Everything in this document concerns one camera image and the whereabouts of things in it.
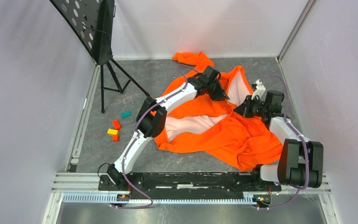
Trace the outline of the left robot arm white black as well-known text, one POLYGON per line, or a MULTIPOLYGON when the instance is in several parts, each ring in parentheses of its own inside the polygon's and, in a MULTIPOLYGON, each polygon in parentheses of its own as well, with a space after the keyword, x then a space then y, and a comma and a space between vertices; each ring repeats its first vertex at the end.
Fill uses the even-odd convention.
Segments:
POLYGON ((126 174, 132 171, 135 161, 145 146, 160 135, 165 127, 167 115, 180 105, 202 95, 212 101, 228 100, 229 96, 220 84, 221 73, 212 66, 192 77, 183 76, 185 81, 172 92, 159 97, 147 97, 138 113, 134 133, 120 157, 108 166, 107 176, 116 190, 128 184, 126 174))

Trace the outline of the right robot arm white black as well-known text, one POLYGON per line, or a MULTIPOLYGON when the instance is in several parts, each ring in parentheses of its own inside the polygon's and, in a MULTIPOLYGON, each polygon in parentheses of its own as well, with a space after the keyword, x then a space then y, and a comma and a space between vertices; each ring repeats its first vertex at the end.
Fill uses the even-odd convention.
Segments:
POLYGON ((269 182, 297 189, 319 188, 323 181, 324 147, 301 134, 282 113, 284 93, 268 91, 265 100, 247 95, 234 112, 245 117, 259 117, 266 128, 282 144, 278 164, 258 164, 250 178, 255 190, 263 190, 269 182))

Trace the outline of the orange jacket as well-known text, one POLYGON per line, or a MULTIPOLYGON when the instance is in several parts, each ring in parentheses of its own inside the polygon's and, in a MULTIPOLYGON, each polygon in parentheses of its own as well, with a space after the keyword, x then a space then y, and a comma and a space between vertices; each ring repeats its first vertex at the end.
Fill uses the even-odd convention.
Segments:
POLYGON ((172 110, 162 133, 154 139, 158 149, 206 152, 242 171, 279 160, 282 144, 261 119, 244 118, 234 111, 253 93, 244 67, 222 72, 220 84, 229 100, 212 101, 205 94, 172 110))

